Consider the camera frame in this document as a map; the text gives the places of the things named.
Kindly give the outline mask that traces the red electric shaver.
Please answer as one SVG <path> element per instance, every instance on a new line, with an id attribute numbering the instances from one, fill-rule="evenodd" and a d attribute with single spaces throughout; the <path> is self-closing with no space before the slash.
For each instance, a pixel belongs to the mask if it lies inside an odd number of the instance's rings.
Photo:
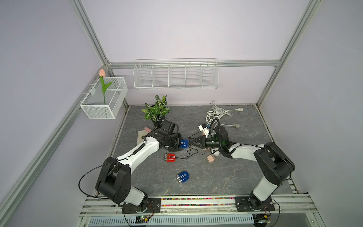
<path id="1" fill-rule="evenodd" d="M 164 156 L 164 160 L 167 161 L 167 162 L 175 162 L 176 161 L 176 155 L 171 154 L 171 153 L 167 153 Z"/>

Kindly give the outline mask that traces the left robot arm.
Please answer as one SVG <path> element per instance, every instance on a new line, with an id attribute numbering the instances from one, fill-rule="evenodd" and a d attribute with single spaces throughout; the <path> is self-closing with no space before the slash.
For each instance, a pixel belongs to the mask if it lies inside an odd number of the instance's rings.
<path id="1" fill-rule="evenodd" d="M 115 204 L 130 204 L 138 212 L 146 211 L 149 207 L 148 195 L 131 186 L 131 175 L 143 161 L 161 148 L 178 151 L 182 140 L 180 133 L 174 132 L 178 128 L 175 123 L 162 120 L 136 147 L 117 158 L 108 157 L 102 165 L 88 171 L 101 169 L 95 190 Z"/>

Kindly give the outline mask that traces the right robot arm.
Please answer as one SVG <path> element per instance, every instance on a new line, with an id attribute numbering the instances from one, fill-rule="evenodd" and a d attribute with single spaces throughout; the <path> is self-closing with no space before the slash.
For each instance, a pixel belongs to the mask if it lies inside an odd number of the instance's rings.
<path id="1" fill-rule="evenodd" d="M 229 140 L 228 132 L 223 126 L 214 129 L 205 124 L 199 125 L 202 136 L 194 146 L 210 148 L 213 153 L 219 152 L 229 159 L 245 159 L 258 163 L 263 177 L 252 190 L 249 197 L 243 197 L 239 207 L 260 211 L 272 203 L 271 195 L 285 181 L 291 178 L 296 167 L 293 161 L 274 143 L 263 145 L 240 144 Z"/>

